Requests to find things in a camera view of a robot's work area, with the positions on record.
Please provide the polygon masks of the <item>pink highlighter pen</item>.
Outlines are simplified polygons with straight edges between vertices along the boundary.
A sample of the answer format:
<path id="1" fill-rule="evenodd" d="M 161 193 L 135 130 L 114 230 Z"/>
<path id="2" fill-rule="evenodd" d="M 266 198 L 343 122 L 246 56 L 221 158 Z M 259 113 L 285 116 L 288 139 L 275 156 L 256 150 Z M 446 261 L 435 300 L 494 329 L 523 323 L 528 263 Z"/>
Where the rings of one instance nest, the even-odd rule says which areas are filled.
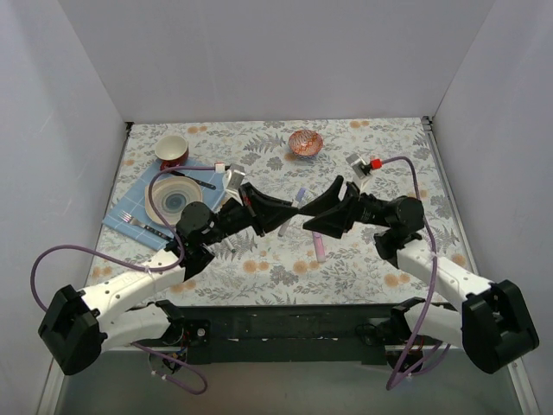
<path id="1" fill-rule="evenodd" d="M 315 248 L 315 256 L 318 263 L 322 264 L 326 262 L 325 246 L 323 243 L 322 235 L 317 232 L 312 232 L 313 243 Z"/>

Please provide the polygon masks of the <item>white pen with green tip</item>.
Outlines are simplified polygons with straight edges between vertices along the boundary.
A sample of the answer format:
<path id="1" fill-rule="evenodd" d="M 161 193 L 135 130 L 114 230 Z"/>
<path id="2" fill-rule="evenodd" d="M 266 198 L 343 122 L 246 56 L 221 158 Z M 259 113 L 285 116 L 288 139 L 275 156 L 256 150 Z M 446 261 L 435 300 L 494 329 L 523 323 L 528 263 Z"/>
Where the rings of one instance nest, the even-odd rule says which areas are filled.
<path id="1" fill-rule="evenodd" d="M 236 249 L 234 248 L 232 242 L 231 242 L 229 239 L 225 239 L 225 240 L 224 240 L 224 243 L 225 243 L 226 247 L 228 248 L 228 250 L 229 250 L 231 253 L 235 253 L 235 252 L 236 252 Z"/>

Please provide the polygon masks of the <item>blue pen cap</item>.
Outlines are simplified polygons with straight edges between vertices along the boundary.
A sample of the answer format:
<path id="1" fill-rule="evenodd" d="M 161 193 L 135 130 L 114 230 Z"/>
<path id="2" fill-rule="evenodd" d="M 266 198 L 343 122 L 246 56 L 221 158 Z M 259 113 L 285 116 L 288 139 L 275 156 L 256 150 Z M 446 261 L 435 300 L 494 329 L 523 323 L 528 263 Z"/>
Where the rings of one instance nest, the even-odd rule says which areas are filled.
<path id="1" fill-rule="evenodd" d="M 306 189 L 301 187 L 296 194 L 296 201 L 300 202 L 305 195 Z"/>

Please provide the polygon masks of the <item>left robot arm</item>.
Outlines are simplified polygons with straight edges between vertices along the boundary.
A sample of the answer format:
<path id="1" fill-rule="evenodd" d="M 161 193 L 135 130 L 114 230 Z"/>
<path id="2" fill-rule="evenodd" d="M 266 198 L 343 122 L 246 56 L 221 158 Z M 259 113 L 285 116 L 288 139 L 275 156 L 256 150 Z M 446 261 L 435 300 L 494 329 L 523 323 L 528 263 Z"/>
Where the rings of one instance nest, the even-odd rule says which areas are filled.
<path id="1" fill-rule="evenodd" d="M 137 304 L 201 273 L 214 258 L 210 245 L 248 227 L 263 236 L 297 213 L 292 202 L 264 195 L 249 183 L 217 213 L 191 202 L 181 212 L 174 238 L 143 265 L 104 284 L 57 290 L 38 335 L 65 375 L 85 370 L 104 351 L 125 343 L 158 339 L 173 346 L 182 339 L 184 326 L 171 307 L 154 304 L 137 310 Z"/>

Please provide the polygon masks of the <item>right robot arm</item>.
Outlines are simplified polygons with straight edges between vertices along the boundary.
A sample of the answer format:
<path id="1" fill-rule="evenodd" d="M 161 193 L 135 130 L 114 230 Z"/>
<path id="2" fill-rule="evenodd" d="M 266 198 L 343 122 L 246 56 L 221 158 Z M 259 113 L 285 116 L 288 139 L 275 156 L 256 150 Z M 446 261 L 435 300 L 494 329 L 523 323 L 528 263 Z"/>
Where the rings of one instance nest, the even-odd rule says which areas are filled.
<path id="1" fill-rule="evenodd" d="M 304 229 L 336 239 L 356 222 L 384 227 L 374 236 L 380 258 L 434 288 L 450 304 L 445 309 L 416 298 L 395 307 L 390 325 L 398 342 L 432 337 L 463 349 L 487 374 L 538 347 L 539 337 L 521 290 L 509 280 L 494 283 L 433 253 L 420 234 L 424 210 L 418 199 L 403 195 L 380 200 L 337 177 L 300 212 L 310 218 Z"/>

